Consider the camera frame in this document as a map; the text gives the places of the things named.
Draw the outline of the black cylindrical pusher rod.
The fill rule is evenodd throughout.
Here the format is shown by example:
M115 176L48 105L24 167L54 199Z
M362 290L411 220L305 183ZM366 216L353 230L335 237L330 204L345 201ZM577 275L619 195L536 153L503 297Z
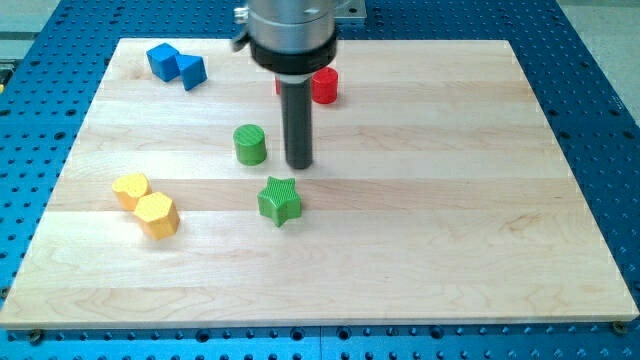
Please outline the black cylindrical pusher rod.
M310 76L279 75L278 80L286 162L293 169L306 169L313 162Z

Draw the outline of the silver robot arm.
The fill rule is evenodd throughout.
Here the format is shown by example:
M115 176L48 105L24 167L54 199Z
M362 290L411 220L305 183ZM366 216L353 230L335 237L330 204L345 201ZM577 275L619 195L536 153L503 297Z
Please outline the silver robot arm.
M311 78L337 54L334 3L248 0L234 17L242 29L231 40L232 50L248 47L254 62L275 74L286 162L306 169L313 162Z

